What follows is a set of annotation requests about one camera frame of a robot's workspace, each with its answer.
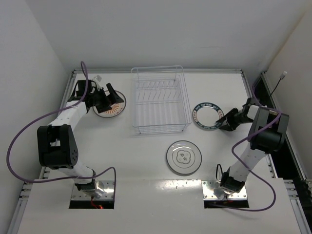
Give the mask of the green rimmed lettered plate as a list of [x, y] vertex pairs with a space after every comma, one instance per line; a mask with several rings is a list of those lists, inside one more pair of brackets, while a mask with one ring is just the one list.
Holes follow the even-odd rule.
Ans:
[[224, 117], [224, 113], [216, 104], [202, 102], [193, 108], [192, 117], [197, 127], [206, 131], [213, 131], [222, 125], [219, 120]]

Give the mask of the white plate with cloud motif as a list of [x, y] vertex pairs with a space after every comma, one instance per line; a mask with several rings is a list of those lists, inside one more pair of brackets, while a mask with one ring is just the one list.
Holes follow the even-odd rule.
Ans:
[[180, 176], [189, 176], [200, 168], [202, 153], [194, 143], [179, 140], [169, 146], [165, 159], [173, 173]]

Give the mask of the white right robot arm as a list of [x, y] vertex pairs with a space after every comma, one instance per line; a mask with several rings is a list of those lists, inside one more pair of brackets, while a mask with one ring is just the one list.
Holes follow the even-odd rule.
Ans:
[[222, 174], [220, 187], [228, 194], [238, 193], [244, 187], [250, 171], [267, 154], [277, 152], [284, 144], [289, 115], [257, 105], [248, 98], [242, 109], [231, 109], [217, 120], [220, 130], [234, 131], [239, 125], [251, 123], [248, 145], [237, 162]]

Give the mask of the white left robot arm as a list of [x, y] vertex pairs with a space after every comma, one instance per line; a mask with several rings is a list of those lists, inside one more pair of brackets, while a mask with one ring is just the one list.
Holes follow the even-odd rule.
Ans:
[[41, 166], [71, 178], [78, 191], [93, 198], [102, 197], [104, 185], [96, 180], [95, 171], [80, 161], [73, 130], [90, 109], [96, 109], [100, 114], [118, 105], [125, 106], [126, 98], [110, 83], [103, 88], [95, 79], [77, 81], [66, 102], [66, 109], [49, 125], [40, 126], [37, 130]]

